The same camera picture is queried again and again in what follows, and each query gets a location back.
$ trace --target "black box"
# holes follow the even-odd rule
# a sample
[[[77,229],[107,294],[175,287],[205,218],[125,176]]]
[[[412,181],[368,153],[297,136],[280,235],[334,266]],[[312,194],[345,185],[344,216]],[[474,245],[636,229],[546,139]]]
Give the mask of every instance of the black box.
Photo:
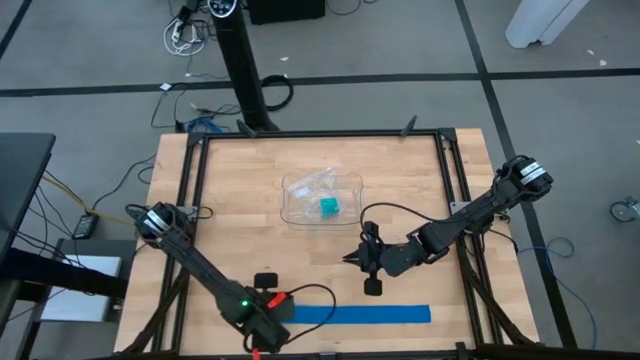
[[[317,19],[324,16],[325,0],[247,0],[251,23]]]

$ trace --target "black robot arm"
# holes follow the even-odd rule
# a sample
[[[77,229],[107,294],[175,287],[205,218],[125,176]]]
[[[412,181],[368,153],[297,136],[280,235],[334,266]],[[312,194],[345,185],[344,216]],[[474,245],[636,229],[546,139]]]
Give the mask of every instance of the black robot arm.
[[[431,264],[449,252],[463,233],[483,234],[496,214],[547,194],[553,179],[534,159],[518,156],[498,170],[491,189],[448,219],[427,223],[407,234],[407,244],[391,246],[380,256],[389,276],[398,276],[415,265]]]
[[[496,214],[522,201],[540,199],[549,192],[552,182],[551,176],[535,159],[517,156],[496,172],[489,191],[449,218],[428,222],[408,233],[408,242],[404,244],[383,244],[379,241],[378,225],[364,222],[362,243],[358,250],[346,255],[344,261],[359,265],[362,271],[369,273],[365,293],[381,295],[378,270],[384,269],[389,276],[396,277],[413,266],[432,264],[449,252],[449,246],[460,235],[485,233]]]
[[[283,302],[292,305],[291,297],[285,299],[284,293],[276,296],[266,291],[258,292],[227,279],[190,244],[193,223],[175,206],[158,203],[149,210],[139,208],[143,211],[134,216],[135,227],[144,241],[173,256],[214,296],[220,315],[244,336],[245,343],[251,336],[255,348],[260,351],[278,352],[289,340],[290,333],[282,325],[275,306]]]

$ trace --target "blue tape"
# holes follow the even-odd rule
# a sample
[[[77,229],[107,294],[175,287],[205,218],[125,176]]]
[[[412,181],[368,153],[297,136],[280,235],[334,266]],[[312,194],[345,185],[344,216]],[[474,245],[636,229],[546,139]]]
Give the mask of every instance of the blue tape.
[[[331,306],[296,305],[288,324],[319,324]],[[327,324],[427,324],[431,322],[429,305],[337,306]]]

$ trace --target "teal cube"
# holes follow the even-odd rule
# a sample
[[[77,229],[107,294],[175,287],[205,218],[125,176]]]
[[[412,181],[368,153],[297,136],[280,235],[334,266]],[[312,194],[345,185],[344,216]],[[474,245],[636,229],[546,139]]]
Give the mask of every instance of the teal cube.
[[[338,215],[340,205],[335,197],[320,199],[320,208],[322,209],[322,218],[328,218]]]

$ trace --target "wooden table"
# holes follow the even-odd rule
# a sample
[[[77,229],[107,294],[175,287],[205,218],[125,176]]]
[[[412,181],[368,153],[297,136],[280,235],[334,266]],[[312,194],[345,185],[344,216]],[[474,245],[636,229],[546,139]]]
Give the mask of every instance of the wooden table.
[[[458,129],[461,156],[472,197],[485,192],[493,177],[480,129]],[[175,202],[186,148],[186,135],[164,135],[147,203]],[[199,147],[195,150],[187,199],[192,198]],[[291,230],[280,218],[282,177],[335,167],[356,172],[364,181],[366,203],[392,201],[435,218],[449,215],[435,140],[428,136],[237,139],[212,141],[202,193],[203,206],[215,216],[200,220],[196,247],[229,278],[252,285],[257,272],[277,272],[280,289],[321,283],[335,292],[339,305],[428,304],[432,323],[404,325],[332,325],[286,345],[282,353],[452,349],[463,341],[473,347],[468,311],[455,247],[433,265],[416,267],[398,278],[380,272],[381,297],[365,296],[366,275],[341,262],[356,249],[359,230]],[[452,179],[457,184],[455,175]],[[401,210],[377,207],[367,213],[380,225],[381,237],[404,242],[423,221]],[[494,229],[509,233],[496,221]],[[537,339],[529,301],[511,243],[486,234],[486,262],[496,300],[522,332]],[[116,350],[126,347],[158,303],[165,254],[149,247],[137,255]],[[182,338],[182,355],[242,354],[242,337],[220,317],[213,297],[193,278]],[[321,290],[300,292],[297,303],[330,304]],[[486,312],[479,300],[485,338]],[[168,314],[164,348],[169,347],[174,310]],[[296,334],[308,326],[287,326]]]

